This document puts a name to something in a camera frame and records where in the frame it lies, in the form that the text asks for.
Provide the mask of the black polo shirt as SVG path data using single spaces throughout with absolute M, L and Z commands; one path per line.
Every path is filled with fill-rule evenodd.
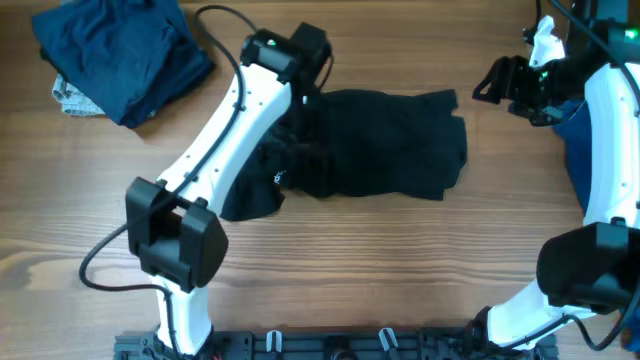
M 467 162 L 454 90 L 406 96 L 339 90 L 294 104 L 252 151 L 221 217 L 277 212 L 291 189 L 316 198 L 402 193 L 441 201 Z

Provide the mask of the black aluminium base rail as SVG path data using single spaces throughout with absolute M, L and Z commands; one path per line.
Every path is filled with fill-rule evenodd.
M 556 337 L 548 335 L 531 350 L 493 350 L 468 353 L 463 348 L 462 328 L 423 328 L 377 332 L 319 332 L 264 334 L 215 331 L 195 359 L 222 360 L 331 360 L 331 359 L 533 359 L 558 360 Z

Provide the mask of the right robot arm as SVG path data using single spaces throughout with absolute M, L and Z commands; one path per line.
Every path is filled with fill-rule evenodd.
M 565 103 L 580 101 L 590 115 L 588 204 L 579 228 L 543 245 L 534 280 L 468 325 L 465 349 L 484 358 L 516 357 L 567 324 L 617 313 L 605 338 L 589 342 L 601 351 L 639 308 L 639 5 L 574 1 L 558 11 L 566 37 L 539 15 L 523 33 L 529 56 L 497 59 L 473 96 L 509 101 L 537 127 L 565 122 Z

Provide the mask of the bright blue shirt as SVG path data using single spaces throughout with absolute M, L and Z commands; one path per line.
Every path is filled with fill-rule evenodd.
M 574 187 L 583 214 L 589 205 L 592 178 L 592 130 L 588 105 L 584 100 L 568 100 L 560 105 L 562 120 L 553 125 L 554 132 L 565 144 L 565 166 Z M 582 323 L 576 323 L 583 340 L 595 348 L 589 333 Z M 639 305 L 623 328 L 624 349 L 636 354 L 639 359 Z

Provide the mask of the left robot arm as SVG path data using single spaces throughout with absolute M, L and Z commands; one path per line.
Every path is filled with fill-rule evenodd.
M 159 327 L 119 336 L 117 359 L 216 359 L 207 285 L 228 238 L 219 222 L 231 186 L 252 151 L 332 57 L 324 30 L 301 23 L 289 38 L 258 30 L 218 109 L 187 151 L 151 183 L 126 193 L 128 245 L 155 286 Z

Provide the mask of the folded dark blue garment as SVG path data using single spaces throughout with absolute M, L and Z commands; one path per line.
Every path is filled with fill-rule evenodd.
M 137 128 L 215 64 L 175 0 L 70 1 L 36 14 L 42 57 L 114 123 Z

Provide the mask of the white patterned folded cloth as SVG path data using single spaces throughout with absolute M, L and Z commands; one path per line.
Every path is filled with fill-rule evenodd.
M 55 78 L 53 98 L 61 105 L 61 111 L 70 116 L 106 116 L 106 113 L 80 90 L 67 82 L 61 74 Z

